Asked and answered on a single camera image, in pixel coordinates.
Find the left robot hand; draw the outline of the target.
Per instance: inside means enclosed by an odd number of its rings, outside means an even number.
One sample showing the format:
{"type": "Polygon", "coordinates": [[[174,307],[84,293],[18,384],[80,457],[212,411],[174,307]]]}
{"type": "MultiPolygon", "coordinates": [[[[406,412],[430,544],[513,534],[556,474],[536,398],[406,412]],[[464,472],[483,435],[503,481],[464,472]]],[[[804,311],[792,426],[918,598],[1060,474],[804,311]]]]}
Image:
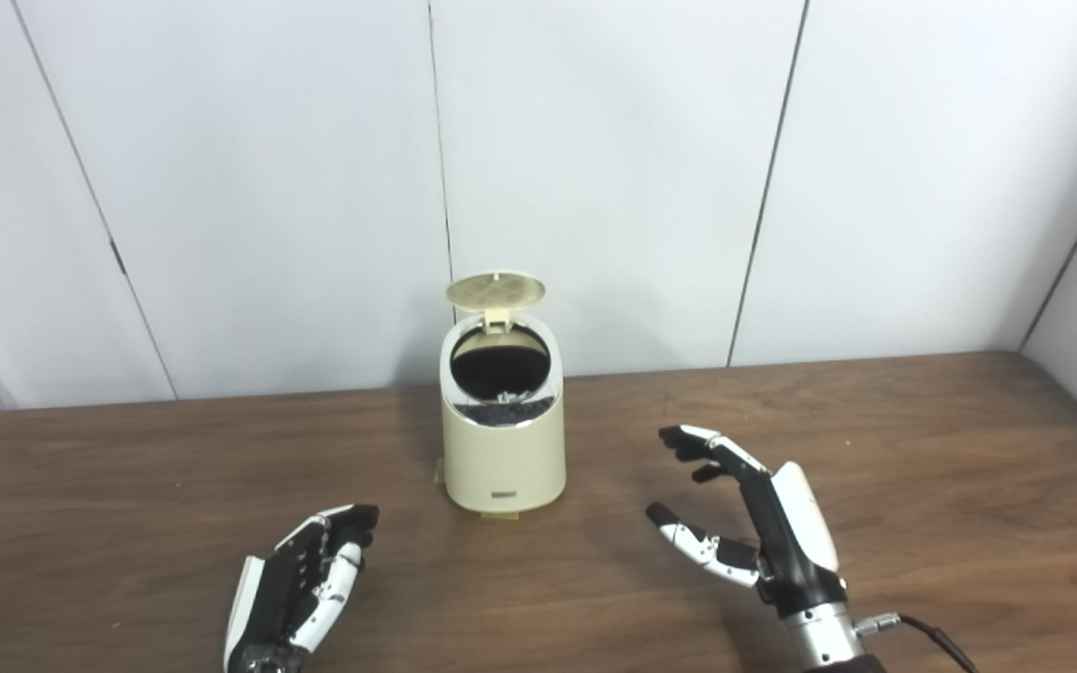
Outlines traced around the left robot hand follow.
{"type": "Polygon", "coordinates": [[[380,519],[375,504],[316,511],[248,555],[223,643],[225,672],[299,672],[350,602],[380,519]]]}

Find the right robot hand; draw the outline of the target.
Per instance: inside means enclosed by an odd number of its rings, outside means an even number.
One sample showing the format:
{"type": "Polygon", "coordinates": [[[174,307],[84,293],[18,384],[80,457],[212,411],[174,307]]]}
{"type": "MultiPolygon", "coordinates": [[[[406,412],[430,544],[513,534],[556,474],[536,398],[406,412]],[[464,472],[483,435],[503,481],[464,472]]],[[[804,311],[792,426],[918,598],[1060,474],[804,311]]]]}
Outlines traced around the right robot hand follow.
{"type": "Polygon", "coordinates": [[[845,604],[833,536],[800,465],[768,469],[739,443],[707,427],[671,425],[658,435],[680,463],[700,461],[693,472],[696,483],[735,479],[757,537],[752,545],[707,533],[666,504],[652,502],[647,519],[680,553],[718,578],[756,589],[782,621],[822,605],[845,604]]]}

